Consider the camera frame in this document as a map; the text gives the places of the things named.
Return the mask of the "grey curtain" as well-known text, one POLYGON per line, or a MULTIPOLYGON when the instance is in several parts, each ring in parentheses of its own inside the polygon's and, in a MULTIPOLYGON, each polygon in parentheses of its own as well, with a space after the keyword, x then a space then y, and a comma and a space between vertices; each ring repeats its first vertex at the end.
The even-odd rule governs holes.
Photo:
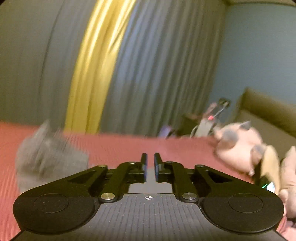
MULTIPOLYGON (((1 120, 65 129, 97 1, 1 1, 1 120)), ((97 133, 154 136, 207 102, 225 1, 135 1, 97 133)))

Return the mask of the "black nightstand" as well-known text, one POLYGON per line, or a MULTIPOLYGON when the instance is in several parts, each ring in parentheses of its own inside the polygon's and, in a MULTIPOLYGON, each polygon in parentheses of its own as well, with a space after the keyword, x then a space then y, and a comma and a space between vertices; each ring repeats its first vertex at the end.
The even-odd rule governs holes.
POLYGON ((198 126, 201 121, 201 116, 191 113, 182 115, 181 121, 177 127, 177 136, 190 135, 193 128, 198 126))

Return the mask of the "yellow curtain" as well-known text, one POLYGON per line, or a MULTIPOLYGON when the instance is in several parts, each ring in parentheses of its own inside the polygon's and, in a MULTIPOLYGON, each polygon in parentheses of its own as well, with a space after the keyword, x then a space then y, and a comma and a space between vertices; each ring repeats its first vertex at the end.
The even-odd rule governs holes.
POLYGON ((97 1, 71 80, 65 130, 97 133, 135 1, 97 1))

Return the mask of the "beige pillow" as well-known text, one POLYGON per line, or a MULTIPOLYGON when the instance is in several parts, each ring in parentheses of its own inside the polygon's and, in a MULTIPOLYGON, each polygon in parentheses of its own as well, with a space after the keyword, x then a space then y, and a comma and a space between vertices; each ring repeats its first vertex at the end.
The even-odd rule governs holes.
POLYGON ((260 169, 262 188, 278 195, 280 191, 280 160, 273 146, 267 146, 260 169))

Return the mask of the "olive headboard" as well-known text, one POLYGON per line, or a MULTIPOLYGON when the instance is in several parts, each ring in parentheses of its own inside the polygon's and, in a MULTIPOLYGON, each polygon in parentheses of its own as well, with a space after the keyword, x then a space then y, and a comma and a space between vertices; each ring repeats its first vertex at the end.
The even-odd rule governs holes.
POLYGON ((245 88, 233 111, 231 122, 251 121, 263 141, 275 147, 280 159, 295 146, 295 105, 245 88))

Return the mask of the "white box on nightstand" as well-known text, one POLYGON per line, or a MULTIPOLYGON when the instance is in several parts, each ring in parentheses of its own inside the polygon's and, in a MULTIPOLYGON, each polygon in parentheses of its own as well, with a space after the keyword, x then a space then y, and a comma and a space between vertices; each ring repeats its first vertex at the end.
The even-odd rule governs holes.
POLYGON ((206 137, 209 135, 212 127, 214 125, 213 120, 208 120, 207 118, 203 118, 198 125, 198 128, 195 132, 195 137, 206 137))

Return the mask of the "grey sweatpants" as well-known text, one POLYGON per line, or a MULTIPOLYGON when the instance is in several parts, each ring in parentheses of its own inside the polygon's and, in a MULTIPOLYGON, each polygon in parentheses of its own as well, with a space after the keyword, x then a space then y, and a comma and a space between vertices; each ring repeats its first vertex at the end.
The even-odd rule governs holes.
POLYGON ((73 147, 45 121, 24 139, 16 153, 20 193, 88 169, 88 155, 73 147))

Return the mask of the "pink plush pig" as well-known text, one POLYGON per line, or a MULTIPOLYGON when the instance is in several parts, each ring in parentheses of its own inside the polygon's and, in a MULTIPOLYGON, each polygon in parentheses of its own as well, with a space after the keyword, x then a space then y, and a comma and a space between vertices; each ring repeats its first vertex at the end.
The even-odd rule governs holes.
POLYGON ((217 140, 214 153, 218 158, 241 173, 254 175, 267 145, 251 121, 215 127, 213 136, 217 140))

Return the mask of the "purple item by nightstand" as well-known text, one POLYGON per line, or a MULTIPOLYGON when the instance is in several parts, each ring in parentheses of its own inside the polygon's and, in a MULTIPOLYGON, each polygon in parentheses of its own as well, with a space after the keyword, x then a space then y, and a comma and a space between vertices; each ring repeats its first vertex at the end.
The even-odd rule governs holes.
POLYGON ((159 134, 158 134, 158 137, 160 138, 167 138, 171 133, 171 127, 170 126, 162 126, 160 131, 159 131, 159 134))

